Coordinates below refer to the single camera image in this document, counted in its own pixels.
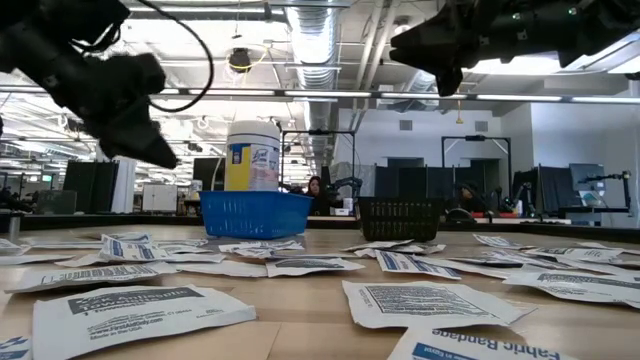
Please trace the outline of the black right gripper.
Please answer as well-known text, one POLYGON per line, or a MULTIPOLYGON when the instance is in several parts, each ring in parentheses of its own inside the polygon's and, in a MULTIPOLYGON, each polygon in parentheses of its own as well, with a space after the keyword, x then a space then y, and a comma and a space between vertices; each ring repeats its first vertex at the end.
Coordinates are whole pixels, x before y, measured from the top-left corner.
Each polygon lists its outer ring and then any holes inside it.
POLYGON ((562 0, 449 0, 438 12, 391 39, 390 58, 414 68, 445 68, 435 75, 438 94, 455 94, 460 68, 481 60, 557 51, 562 0))

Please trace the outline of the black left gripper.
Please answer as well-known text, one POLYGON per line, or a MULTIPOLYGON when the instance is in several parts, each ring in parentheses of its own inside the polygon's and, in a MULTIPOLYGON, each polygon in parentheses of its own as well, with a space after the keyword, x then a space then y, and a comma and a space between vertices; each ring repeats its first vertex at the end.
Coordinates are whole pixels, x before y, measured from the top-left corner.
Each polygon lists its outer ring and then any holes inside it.
POLYGON ((33 76, 54 102, 83 120, 104 153, 174 169, 178 159, 149 116, 149 95, 163 89, 151 55, 84 58, 73 50, 38 50, 33 76))

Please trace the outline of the white building pillar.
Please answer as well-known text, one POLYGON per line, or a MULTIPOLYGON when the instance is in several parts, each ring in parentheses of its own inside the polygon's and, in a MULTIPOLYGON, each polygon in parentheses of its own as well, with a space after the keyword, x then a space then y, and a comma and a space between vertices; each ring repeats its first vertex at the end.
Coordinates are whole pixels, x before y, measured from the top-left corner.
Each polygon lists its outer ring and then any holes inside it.
POLYGON ((126 157, 116 157, 114 161, 118 165, 118 171, 111 211, 129 214, 133 212, 137 161, 126 157))

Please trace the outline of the linear ceiling light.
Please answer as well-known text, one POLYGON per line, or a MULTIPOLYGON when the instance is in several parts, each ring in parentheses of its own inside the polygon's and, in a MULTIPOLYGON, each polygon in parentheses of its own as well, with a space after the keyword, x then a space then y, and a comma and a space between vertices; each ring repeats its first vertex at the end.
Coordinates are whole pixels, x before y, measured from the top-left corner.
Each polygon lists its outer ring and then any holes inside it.
POLYGON ((464 100, 466 94, 453 94, 451 96, 440 96, 437 93, 403 93, 403 92, 381 92, 381 99, 392 100, 464 100))
POLYGON ((572 103, 580 104, 605 104, 605 105, 640 105, 640 97, 599 97, 584 96, 572 97, 572 103))
POLYGON ((286 90, 286 97, 306 98, 370 98, 371 92, 362 91, 314 91, 314 90, 286 90))
POLYGON ((495 102, 560 102, 563 100, 561 96, 545 96, 545 95, 502 95, 502 94, 479 94, 475 97, 478 101, 495 101, 495 102))
POLYGON ((276 93, 273 90, 251 90, 251 89, 209 89, 204 93, 196 93, 195 90, 189 90, 189 94, 192 95, 206 95, 206 96, 249 96, 249 97, 261 97, 261 96, 275 96, 276 93))

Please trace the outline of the white cabinet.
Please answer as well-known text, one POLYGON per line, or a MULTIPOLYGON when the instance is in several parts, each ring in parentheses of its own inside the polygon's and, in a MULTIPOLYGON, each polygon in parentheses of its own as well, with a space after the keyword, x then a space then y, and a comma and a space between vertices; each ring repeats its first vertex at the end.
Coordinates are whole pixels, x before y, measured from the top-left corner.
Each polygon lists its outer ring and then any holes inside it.
POLYGON ((178 187, 176 185, 147 184, 142 192, 143 212, 171 212, 175 213, 178 202, 178 187))

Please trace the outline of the black partition panel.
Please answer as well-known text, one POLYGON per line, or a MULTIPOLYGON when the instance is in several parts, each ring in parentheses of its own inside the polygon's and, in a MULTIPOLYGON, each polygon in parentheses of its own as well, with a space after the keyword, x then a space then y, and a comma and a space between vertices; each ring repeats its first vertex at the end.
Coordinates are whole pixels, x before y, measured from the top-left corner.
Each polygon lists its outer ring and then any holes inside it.
POLYGON ((118 169, 117 162, 69 161, 63 189, 76 193, 76 210, 85 214, 110 212, 118 169))
POLYGON ((561 208, 579 203, 567 167, 536 166, 515 172, 512 195, 512 201, 521 206, 525 216, 557 216, 561 208))

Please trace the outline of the dark computer monitor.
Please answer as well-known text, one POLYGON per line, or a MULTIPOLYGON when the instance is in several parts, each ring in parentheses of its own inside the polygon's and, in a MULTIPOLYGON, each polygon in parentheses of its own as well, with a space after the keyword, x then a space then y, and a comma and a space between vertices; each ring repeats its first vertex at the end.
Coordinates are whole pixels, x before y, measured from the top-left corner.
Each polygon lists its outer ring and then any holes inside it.
POLYGON ((196 158, 193 164, 193 179, 202 182, 204 191, 224 189, 225 158, 196 158))

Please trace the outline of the disinfecting wipes canister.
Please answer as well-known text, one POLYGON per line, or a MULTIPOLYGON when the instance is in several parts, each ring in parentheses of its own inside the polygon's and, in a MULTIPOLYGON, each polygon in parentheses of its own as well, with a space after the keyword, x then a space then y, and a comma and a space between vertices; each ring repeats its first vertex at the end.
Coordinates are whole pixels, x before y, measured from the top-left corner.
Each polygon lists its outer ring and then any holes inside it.
POLYGON ((273 123, 245 120, 228 128, 225 191, 277 191, 280 131, 273 123))

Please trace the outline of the black curtain partition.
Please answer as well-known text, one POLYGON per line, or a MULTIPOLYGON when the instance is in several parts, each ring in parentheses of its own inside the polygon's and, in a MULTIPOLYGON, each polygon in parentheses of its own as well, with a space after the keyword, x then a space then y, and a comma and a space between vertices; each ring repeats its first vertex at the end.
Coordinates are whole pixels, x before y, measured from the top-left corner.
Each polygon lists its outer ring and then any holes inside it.
POLYGON ((415 159, 390 159, 386 167, 375 168, 373 196, 387 198, 437 198, 445 209, 457 203, 461 183, 473 183, 484 197, 489 211, 497 202, 495 188, 500 187, 499 165, 493 160, 472 160, 470 166, 447 168, 415 163, 415 159))

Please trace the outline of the blue plastic basket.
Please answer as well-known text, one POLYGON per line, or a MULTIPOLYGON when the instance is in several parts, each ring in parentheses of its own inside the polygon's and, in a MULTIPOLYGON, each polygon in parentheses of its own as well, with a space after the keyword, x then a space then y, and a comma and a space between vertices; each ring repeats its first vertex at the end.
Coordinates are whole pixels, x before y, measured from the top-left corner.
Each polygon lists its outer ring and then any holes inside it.
POLYGON ((201 214, 209 236, 272 240, 306 229, 312 199, 278 191, 203 191, 201 214))

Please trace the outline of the person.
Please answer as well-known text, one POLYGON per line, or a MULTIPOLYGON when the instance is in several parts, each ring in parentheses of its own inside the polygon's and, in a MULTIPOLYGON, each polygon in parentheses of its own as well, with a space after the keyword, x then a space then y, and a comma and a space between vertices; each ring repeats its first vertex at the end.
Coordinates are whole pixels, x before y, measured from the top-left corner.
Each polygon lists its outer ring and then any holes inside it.
POLYGON ((309 179, 306 196, 312 198, 310 216, 330 216, 331 208, 342 208, 344 206, 343 200, 331 197, 328 194, 319 176, 313 176, 309 179))
POLYGON ((481 217, 489 213, 489 207, 484 197, 478 192, 477 186, 473 183, 461 183, 458 187, 457 203, 454 208, 463 208, 481 217))

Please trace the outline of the black dome-shaped object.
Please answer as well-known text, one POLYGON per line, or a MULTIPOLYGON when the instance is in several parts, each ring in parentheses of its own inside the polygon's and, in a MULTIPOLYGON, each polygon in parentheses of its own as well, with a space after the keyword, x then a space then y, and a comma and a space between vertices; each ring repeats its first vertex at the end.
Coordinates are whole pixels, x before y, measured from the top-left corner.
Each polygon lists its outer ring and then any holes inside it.
POLYGON ((446 211, 445 221, 447 223, 475 223, 471 212, 463 208, 453 208, 446 211))

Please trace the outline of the black plastic basket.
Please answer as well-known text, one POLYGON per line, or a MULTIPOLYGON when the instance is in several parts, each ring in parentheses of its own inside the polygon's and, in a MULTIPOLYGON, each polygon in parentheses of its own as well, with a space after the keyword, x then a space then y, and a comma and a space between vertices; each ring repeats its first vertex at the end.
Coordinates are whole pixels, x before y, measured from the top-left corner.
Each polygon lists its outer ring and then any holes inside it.
POLYGON ((432 241, 444 213, 444 200, 437 198, 361 197, 356 205, 367 241, 432 241))

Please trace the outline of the grey computer monitor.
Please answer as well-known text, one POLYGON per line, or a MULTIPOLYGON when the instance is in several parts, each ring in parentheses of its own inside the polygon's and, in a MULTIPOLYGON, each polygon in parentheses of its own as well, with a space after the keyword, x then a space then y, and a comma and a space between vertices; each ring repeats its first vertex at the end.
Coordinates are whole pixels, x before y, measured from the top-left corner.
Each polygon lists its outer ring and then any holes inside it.
POLYGON ((577 192, 606 191, 604 166, 589 163, 571 163, 569 165, 572 178, 572 188, 577 192))

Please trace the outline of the silver air duct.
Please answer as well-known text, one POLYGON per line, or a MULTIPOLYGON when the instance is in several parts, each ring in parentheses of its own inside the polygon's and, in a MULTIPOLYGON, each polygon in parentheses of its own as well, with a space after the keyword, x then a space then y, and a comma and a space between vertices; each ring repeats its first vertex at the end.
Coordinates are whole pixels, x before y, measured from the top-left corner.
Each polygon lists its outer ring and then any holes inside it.
MULTIPOLYGON (((334 90, 337 70, 330 67, 338 59, 339 10, 330 7, 302 6, 285 9, 291 26, 291 48, 296 63, 303 65, 296 71, 298 87, 303 90, 334 90)), ((329 130, 332 105, 328 101, 309 101, 304 104, 304 118, 309 130, 329 130)), ((311 137, 308 152, 316 166, 326 163, 331 151, 327 136, 311 137)))

